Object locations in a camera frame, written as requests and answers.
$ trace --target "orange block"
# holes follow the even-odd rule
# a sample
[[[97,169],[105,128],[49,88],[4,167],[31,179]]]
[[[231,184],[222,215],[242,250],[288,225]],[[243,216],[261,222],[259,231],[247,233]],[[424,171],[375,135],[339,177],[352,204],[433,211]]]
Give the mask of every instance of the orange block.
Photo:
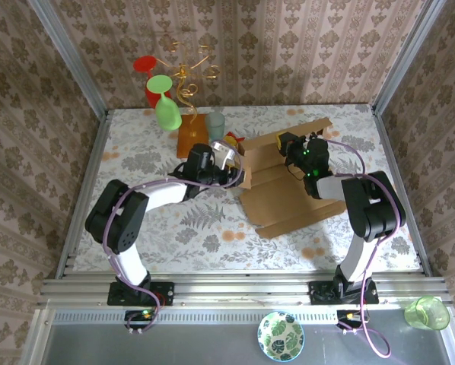
[[[177,142],[177,158],[187,158],[196,143],[208,144],[209,136],[205,127],[206,114],[199,114],[192,123],[192,115],[182,116]]]

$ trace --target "aluminum frame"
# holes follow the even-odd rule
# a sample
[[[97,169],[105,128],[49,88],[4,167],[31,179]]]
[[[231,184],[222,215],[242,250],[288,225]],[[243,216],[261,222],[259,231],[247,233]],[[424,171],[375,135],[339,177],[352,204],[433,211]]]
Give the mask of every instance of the aluminum frame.
[[[67,35],[52,2],[49,0],[30,0],[30,5],[37,13],[38,18],[45,27],[53,44],[62,56],[67,68],[72,73],[74,80],[84,93],[89,105],[100,121],[107,115],[106,103],[104,102],[94,79],[82,62],[78,50]]]
[[[380,302],[401,307],[424,295],[440,297],[451,304],[443,278],[427,278],[422,273],[374,273]],[[173,307],[184,309],[287,308],[310,305],[308,282],[332,280],[330,271],[259,273],[153,273],[153,281],[175,283]],[[45,280],[39,308],[124,309],[108,306],[109,285],[114,273],[77,273],[62,280]],[[356,308],[356,305],[344,307]]]
[[[258,325],[273,309],[182,309],[163,308],[157,325]],[[336,325],[337,310],[325,306],[290,309],[290,314],[301,325]],[[53,324],[57,325],[124,325],[124,309],[61,309],[56,311]]]
[[[154,274],[155,281],[176,283],[176,297],[168,314],[176,313],[183,318],[189,313],[258,313],[260,310],[287,309],[296,313],[310,313],[316,306],[309,306],[308,281],[326,280],[330,272],[280,272],[268,273],[195,273]],[[114,274],[108,272],[77,273],[62,280],[44,281],[43,299],[35,312],[30,334],[25,346],[21,365],[42,363],[46,342],[57,314],[78,313],[77,320],[70,324],[86,323],[82,312],[107,318],[111,313],[120,313],[132,307],[107,306],[107,291]],[[450,362],[455,364],[455,310],[452,298],[443,278],[429,278],[422,273],[375,273],[380,304],[368,306],[369,310],[401,309],[422,295],[440,297],[448,306],[451,321],[441,332]],[[321,306],[322,311],[334,309],[356,309],[355,305]]]
[[[406,37],[383,86],[373,103],[378,114],[383,114],[398,85],[409,69],[429,30],[445,6],[445,0],[427,0],[419,12],[415,23]]]
[[[380,135],[381,144],[383,145],[383,151],[388,160],[388,166],[390,167],[390,172],[395,182],[396,192],[402,202],[402,205],[405,209],[407,216],[407,227],[409,228],[410,237],[412,238],[413,245],[417,251],[417,256],[420,260],[420,265],[424,269],[424,273],[427,276],[432,276],[431,264],[428,260],[427,252],[425,251],[424,243],[418,232],[417,222],[415,221],[415,215],[412,211],[412,206],[410,205],[409,197],[405,191],[405,186],[403,185],[403,179],[400,175],[398,165],[396,164],[395,155],[393,154],[393,149],[388,138],[387,130],[381,119],[381,114],[373,110],[374,122],[377,126],[378,134]]]
[[[56,279],[61,279],[64,275],[68,256],[77,250],[77,245],[81,240],[82,226],[87,216],[89,202],[91,201],[92,192],[99,171],[100,161],[103,155],[104,146],[107,142],[109,129],[113,120],[114,112],[108,113],[105,120],[99,124],[94,146],[92,147],[91,157],[85,170],[84,180],[82,181],[81,191],[77,198],[77,204],[72,215],[72,220],[65,238],[64,247],[60,256],[60,261],[56,270]]]

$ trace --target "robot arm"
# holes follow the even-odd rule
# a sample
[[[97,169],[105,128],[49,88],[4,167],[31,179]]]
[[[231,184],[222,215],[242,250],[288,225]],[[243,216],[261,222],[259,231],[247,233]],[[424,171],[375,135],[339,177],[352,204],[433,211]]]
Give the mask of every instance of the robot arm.
[[[195,144],[189,152],[187,161],[181,163],[171,173],[172,181],[153,186],[145,184],[142,192],[134,191],[127,195],[107,235],[107,247],[111,251],[108,259],[118,274],[118,283],[113,283],[112,286],[121,285],[125,281],[136,287],[150,288],[150,274],[142,264],[135,244],[145,213],[166,204],[195,198],[201,192],[199,184],[204,186],[219,184],[228,187],[240,185],[244,172],[228,166],[228,162],[234,165],[234,155],[231,148],[220,142],[213,142],[212,146]],[[85,229],[95,241],[103,243],[107,221],[121,196],[128,191],[129,187],[117,179],[107,184],[85,221]],[[149,300],[148,296],[131,293],[130,288],[124,285],[120,291],[120,296],[124,296],[125,291],[128,291],[131,297],[140,296],[138,304],[146,305]]]
[[[318,138],[315,133],[308,140],[305,136],[298,137],[289,132],[280,134],[278,150],[285,157],[287,167],[294,164],[304,172],[304,186],[308,195],[346,203],[349,223],[354,231],[348,254],[338,265],[332,282],[321,285],[315,283],[313,287],[318,288],[319,293],[315,290],[311,303],[327,304],[324,298],[329,298],[333,303],[352,303],[357,300],[362,288],[367,290],[373,287],[368,270],[366,276],[369,281],[362,283],[364,271],[371,260],[377,239],[391,234],[396,226],[389,197],[368,176],[378,180],[390,193],[399,212],[400,226],[406,220],[403,206],[383,171],[359,177],[334,176],[329,170],[327,141]]]

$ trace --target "green wine glass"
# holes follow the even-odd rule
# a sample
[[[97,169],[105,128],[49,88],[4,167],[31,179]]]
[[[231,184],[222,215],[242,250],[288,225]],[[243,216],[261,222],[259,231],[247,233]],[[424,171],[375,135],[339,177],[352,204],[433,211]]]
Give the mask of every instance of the green wine glass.
[[[158,125],[165,131],[178,129],[182,124],[179,107],[173,100],[165,96],[172,87],[172,79],[166,75],[156,75],[146,83],[147,89],[154,94],[160,94],[160,99],[154,108]]]

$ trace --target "clear plastic cup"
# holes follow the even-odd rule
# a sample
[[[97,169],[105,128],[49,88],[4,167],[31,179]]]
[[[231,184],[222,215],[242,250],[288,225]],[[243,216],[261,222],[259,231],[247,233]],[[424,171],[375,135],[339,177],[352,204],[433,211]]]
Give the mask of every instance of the clear plastic cup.
[[[434,297],[422,297],[405,309],[405,320],[416,329],[440,331],[449,325],[447,307]]]
[[[205,116],[205,126],[209,134],[209,141],[222,139],[224,137],[224,124],[226,118],[220,112],[211,112]]]

